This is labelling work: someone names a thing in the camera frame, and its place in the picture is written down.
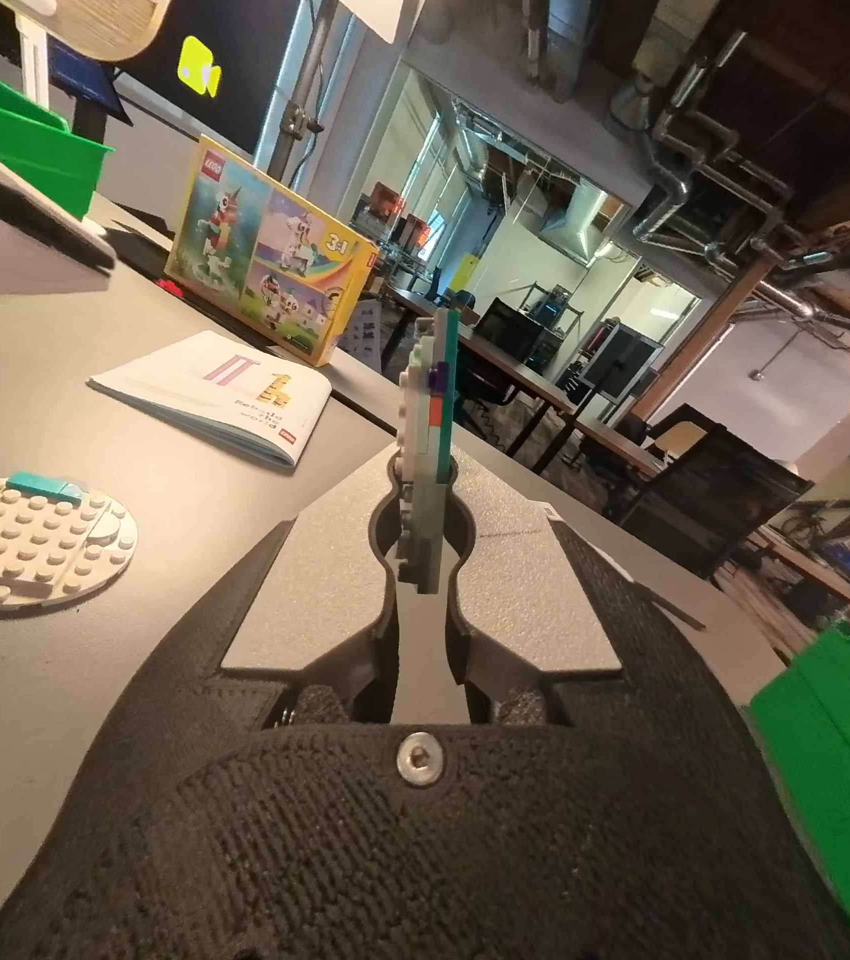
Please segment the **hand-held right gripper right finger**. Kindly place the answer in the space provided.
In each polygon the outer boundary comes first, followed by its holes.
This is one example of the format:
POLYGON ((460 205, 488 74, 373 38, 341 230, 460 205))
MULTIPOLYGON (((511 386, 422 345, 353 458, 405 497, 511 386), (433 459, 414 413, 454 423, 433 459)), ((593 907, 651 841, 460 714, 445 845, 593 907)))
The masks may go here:
POLYGON ((446 536, 446 650, 463 685, 616 676, 622 663, 546 507, 470 456, 455 456, 446 536))

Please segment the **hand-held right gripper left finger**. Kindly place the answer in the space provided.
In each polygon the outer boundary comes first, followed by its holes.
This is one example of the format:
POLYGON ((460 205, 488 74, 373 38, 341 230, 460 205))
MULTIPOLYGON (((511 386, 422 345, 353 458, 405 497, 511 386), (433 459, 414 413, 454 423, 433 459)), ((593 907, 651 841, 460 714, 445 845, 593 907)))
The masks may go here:
POLYGON ((224 671, 377 671, 390 598, 373 518, 393 493, 383 450, 299 513, 221 662, 224 671))

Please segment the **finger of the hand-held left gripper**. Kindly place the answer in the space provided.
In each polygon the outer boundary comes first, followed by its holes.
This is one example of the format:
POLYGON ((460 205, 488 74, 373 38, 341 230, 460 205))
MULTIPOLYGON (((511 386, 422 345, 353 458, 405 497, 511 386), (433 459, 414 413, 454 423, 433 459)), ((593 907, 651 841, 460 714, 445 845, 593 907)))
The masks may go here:
POLYGON ((0 162, 0 296, 102 292, 116 264, 100 231, 0 162))

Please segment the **green plastic bin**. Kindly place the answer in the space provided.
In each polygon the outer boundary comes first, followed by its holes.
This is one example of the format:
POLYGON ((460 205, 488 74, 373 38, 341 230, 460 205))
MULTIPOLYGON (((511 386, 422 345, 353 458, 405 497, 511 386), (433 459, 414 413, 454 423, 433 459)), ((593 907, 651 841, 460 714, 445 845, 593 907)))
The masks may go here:
POLYGON ((110 147, 0 80, 0 163, 78 220, 87 215, 110 147))
POLYGON ((850 916, 850 621, 822 632, 752 697, 746 712, 850 916))

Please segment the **multicolour lego model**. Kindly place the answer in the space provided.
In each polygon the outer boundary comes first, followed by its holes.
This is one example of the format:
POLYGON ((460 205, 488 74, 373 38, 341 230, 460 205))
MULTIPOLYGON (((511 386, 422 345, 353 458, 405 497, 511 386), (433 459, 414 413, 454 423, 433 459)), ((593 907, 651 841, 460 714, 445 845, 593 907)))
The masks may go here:
POLYGON ((452 476, 459 312, 439 308, 416 323, 416 343, 399 378, 397 453, 398 578, 437 594, 452 476))

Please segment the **yellow lego box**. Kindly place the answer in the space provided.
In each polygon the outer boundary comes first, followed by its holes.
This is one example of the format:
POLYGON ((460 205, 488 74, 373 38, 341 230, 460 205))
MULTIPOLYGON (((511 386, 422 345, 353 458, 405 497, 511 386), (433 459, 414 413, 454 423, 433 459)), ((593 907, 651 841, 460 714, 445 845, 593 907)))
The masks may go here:
POLYGON ((331 362, 379 248, 214 139, 198 139, 165 266, 294 356, 331 362))

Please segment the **round white lego plate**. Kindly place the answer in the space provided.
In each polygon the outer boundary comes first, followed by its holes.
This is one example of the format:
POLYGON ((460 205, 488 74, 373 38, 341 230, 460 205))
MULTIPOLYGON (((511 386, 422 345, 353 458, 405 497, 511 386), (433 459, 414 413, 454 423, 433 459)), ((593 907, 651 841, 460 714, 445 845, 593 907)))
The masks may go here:
POLYGON ((103 590, 138 541, 131 513, 106 493, 27 472, 0 476, 0 613, 103 590))

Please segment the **small dark monitor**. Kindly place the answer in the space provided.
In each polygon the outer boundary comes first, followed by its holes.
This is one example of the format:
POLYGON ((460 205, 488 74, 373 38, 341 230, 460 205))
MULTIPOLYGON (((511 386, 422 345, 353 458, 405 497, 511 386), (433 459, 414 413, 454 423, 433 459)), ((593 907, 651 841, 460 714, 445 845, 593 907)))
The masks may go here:
POLYGON ((49 82, 77 100, 101 108, 108 116, 133 126, 119 99, 111 73, 98 60, 73 50, 58 38, 47 35, 49 82))

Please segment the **black mesh office chair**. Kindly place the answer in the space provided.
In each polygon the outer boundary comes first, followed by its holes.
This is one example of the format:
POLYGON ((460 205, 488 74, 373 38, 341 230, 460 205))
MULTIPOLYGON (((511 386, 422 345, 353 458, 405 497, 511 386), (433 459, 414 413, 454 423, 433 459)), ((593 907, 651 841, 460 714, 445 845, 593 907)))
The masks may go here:
POLYGON ((716 425, 686 453, 620 499, 623 531, 703 580, 758 528, 814 486, 716 425))

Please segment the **wooden table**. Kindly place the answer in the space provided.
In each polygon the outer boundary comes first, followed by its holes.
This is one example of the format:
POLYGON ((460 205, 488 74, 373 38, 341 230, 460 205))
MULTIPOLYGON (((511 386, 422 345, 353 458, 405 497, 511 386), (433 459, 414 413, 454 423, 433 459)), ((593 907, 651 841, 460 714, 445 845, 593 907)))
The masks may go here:
MULTIPOLYGON (((389 283, 383 285, 382 296, 403 309, 401 318, 382 350, 381 365, 385 367, 395 354, 409 327, 419 318, 431 318, 437 312, 437 307, 422 295, 389 283)), ((562 390, 509 357, 500 348, 472 330, 460 326, 457 336, 459 344, 468 352, 501 371, 519 392, 540 402, 531 419, 505 451, 508 457, 511 458, 518 452, 541 423, 544 415, 549 410, 553 410, 561 419, 563 426, 559 434, 554 437, 553 443, 547 447, 532 468, 535 474, 540 474, 551 463, 575 432, 598 443, 644 477, 652 478, 665 469, 665 464, 654 458, 647 450, 623 437, 607 424, 584 414, 584 403, 574 407, 562 390)))

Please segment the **white instruction booklet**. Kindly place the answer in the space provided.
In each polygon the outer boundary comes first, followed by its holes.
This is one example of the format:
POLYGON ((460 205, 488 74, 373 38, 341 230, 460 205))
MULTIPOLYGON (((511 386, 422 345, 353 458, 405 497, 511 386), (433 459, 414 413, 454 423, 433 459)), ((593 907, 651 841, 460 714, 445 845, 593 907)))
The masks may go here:
POLYGON ((87 384, 289 470, 298 465, 332 394, 320 371, 211 331, 94 375, 87 384))

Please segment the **black rack cabinet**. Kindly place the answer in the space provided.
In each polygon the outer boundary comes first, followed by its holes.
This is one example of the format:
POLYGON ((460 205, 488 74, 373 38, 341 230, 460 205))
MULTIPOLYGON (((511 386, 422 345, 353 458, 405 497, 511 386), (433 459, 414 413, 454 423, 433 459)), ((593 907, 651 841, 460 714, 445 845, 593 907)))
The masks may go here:
POLYGON ((621 403, 641 380, 663 345, 615 319, 590 359, 575 374, 566 391, 575 408, 594 399, 621 403))

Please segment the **green sticker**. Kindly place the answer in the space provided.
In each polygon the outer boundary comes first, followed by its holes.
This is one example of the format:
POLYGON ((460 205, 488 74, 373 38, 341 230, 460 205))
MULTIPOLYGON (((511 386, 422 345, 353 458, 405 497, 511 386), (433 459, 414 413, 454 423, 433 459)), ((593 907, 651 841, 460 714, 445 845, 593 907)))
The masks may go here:
POLYGON ((213 51, 198 37, 185 36, 179 53, 177 77, 199 96, 216 97, 222 69, 213 51))

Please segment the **white sign board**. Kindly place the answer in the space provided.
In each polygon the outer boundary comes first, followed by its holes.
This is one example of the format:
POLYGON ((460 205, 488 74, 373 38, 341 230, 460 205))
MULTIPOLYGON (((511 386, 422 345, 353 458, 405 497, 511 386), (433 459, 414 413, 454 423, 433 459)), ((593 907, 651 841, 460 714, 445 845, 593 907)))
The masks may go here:
POLYGON ((356 304, 337 346, 375 373, 382 372, 382 303, 377 298, 356 304))

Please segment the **black light stand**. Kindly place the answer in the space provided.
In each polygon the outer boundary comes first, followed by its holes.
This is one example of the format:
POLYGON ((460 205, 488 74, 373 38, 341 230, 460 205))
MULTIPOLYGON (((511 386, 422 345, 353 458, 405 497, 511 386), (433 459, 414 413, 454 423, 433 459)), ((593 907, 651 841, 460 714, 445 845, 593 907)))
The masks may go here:
POLYGON ((311 18, 308 44, 294 87, 287 98, 275 146, 266 169, 267 175, 278 183, 286 174, 291 151, 302 139, 304 128, 311 121, 317 123, 314 117, 307 114, 308 97, 319 67, 322 66, 325 46, 332 31, 337 7, 337 1, 322 1, 311 18))

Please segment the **dark display screen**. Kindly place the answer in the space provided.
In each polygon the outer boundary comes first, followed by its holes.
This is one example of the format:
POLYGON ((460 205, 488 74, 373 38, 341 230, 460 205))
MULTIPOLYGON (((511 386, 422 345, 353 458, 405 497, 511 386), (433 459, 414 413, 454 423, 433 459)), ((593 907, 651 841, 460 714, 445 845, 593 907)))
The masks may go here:
POLYGON ((172 1, 152 42, 123 71, 247 154, 253 154, 299 18, 296 1, 172 1), (222 69, 214 99, 177 77, 182 42, 195 36, 222 69))

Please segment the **studio light panel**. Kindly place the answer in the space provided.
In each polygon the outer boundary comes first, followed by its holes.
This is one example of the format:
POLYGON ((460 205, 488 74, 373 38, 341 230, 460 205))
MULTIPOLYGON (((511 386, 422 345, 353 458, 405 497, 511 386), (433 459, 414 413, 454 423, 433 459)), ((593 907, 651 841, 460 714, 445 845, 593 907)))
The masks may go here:
POLYGON ((413 29, 424 1, 339 1, 368 29, 387 44, 413 29))

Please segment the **metal ventilation duct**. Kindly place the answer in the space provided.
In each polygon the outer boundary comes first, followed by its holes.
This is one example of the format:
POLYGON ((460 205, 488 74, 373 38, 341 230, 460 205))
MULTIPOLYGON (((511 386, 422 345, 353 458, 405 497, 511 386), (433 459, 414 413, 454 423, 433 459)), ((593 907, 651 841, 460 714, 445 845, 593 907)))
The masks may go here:
POLYGON ((522 1, 527 81, 537 87, 543 78, 550 35, 550 1, 522 1))

